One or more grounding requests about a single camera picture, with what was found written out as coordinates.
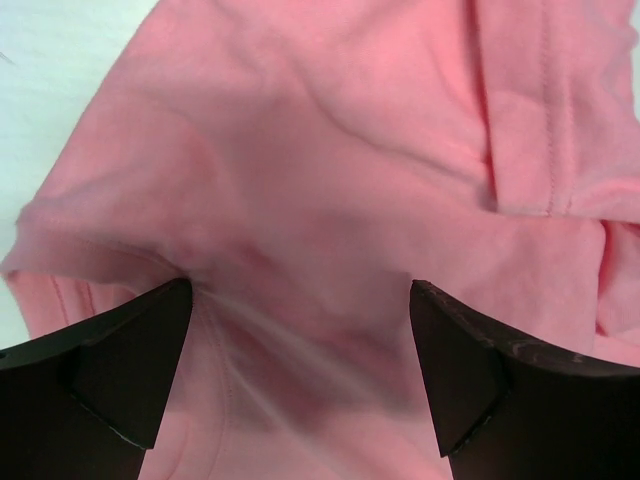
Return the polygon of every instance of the pink t-shirt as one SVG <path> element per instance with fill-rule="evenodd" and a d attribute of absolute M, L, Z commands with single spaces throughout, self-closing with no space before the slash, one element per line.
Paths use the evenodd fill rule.
<path fill-rule="evenodd" d="M 18 221 L 31 334 L 186 275 L 141 480 L 450 478 L 412 279 L 640 365 L 632 7 L 161 0 Z"/>

